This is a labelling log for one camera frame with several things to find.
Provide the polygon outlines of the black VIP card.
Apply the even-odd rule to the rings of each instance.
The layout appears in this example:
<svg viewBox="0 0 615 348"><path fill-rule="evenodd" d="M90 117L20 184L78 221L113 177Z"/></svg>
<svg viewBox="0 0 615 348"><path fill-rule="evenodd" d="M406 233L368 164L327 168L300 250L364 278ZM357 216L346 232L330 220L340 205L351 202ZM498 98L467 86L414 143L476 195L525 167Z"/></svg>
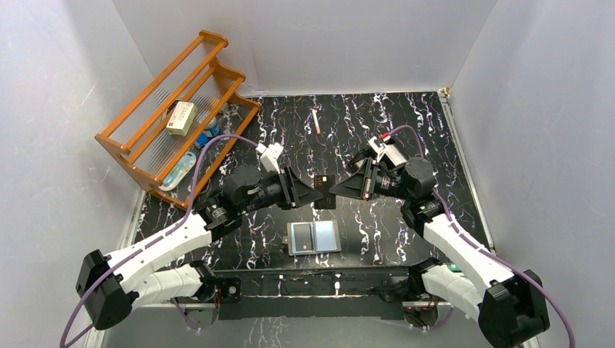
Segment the black VIP card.
<svg viewBox="0 0 615 348"><path fill-rule="evenodd" d="M294 254L307 253L314 250L311 224L297 223L291 227L291 250Z"/></svg>

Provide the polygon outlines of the silver metal card holder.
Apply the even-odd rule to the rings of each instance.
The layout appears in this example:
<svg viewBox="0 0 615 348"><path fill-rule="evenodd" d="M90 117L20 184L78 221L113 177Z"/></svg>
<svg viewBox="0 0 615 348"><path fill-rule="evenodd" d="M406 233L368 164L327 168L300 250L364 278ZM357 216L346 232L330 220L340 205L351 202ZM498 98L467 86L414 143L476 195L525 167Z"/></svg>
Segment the silver metal card holder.
<svg viewBox="0 0 615 348"><path fill-rule="evenodd" d="M314 250L307 253L294 254L291 250L291 227L297 223L309 223L311 224ZM300 256L310 254L322 254L331 252L340 252L342 250L342 244L340 241L339 229L336 220L317 220L312 222L296 222L288 223L286 235L283 237L283 244L287 245L289 256Z"/></svg>

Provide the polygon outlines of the black card tray box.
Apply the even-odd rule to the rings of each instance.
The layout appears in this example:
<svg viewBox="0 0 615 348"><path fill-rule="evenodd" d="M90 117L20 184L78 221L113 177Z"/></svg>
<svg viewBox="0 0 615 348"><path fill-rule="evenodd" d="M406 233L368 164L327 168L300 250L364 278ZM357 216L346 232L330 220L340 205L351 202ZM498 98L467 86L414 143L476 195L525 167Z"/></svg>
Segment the black card tray box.
<svg viewBox="0 0 615 348"><path fill-rule="evenodd" d="M399 170L408 161L408 157L397 148L392 137L372 137L368 140L372 157L387 170Z"/></svg>

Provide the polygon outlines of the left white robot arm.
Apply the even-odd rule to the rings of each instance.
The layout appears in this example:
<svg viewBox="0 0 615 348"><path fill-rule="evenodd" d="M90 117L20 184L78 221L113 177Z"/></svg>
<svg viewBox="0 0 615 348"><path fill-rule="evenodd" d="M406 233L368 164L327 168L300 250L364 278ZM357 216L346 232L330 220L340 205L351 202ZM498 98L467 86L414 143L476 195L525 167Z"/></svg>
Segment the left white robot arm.
<svg viewBox="0 0 615 348"><path fill-rule="evenodd" d="M199 196L177 223L130 247L88 253L75 290L97 330L116 326L136 308L160 300L194 297L207 302L217 283L199 263L167 271L163 267L235 231L248 213L273 205L296 209L321 198L290 167L262 174L253 165L242 165L221 186Z"/></svg>

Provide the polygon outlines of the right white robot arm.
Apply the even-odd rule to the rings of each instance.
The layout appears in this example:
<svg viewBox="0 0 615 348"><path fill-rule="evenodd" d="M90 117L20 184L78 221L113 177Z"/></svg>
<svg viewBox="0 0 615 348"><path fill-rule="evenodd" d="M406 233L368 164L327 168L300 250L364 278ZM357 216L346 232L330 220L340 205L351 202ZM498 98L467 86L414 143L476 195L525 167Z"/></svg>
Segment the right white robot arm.
<svg viewBox="0 0 615 348"><path fill-rule="evenodd" d="M358 156L361 166L330 193L368 201L376 195L401 199L403 220L460 269L454 274L431 258L412 267L410 294L446 299L475 320L493 347L517 347L550 328L540 278L531 270L514 271L495 260L485 246L462 229L436 192L432 164L413 157L390 167L384 155Z"/></svg>

